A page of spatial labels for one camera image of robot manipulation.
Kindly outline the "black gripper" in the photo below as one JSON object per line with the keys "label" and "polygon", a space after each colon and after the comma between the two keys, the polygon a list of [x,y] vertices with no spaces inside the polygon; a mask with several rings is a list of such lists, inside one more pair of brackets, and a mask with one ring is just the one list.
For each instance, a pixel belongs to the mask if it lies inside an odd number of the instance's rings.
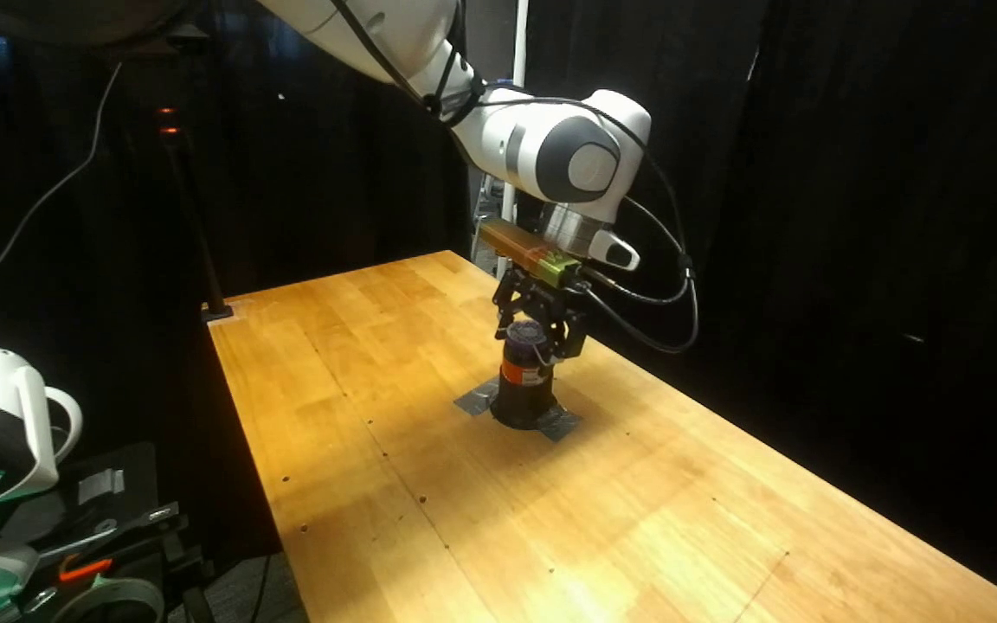
{"label": "black gripper", "polygon": [[541,285],[521,268],[512,268],[497,276],[490,306],[497,307],[496,334],[504,334],[517,319],[529,319],[548,334],[556,359],[580,352],[580,313],[567,300],[564,287]]}

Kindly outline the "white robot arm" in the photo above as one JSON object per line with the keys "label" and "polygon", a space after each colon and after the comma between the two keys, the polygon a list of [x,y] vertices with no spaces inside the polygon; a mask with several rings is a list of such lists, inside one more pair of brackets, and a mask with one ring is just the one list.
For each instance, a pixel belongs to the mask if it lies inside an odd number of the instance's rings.
{"label": "white robot arm", "polygon": [[641,252],[617,236],[617,212],[644,159],[648,107],[617,90],[570,102],[484,85],[450,42],[457,0],[259,4],[334,62],[423,104],[482,174],[549,208],[543,236],[529,236],[541,259],[512,248],[512,223],[487,223],[476,236],[512,259],[497,280],[497,334],[521,313],[555,358],[576,358],[580,328],[564,297],[579,290],[579,263],[641,268]]}

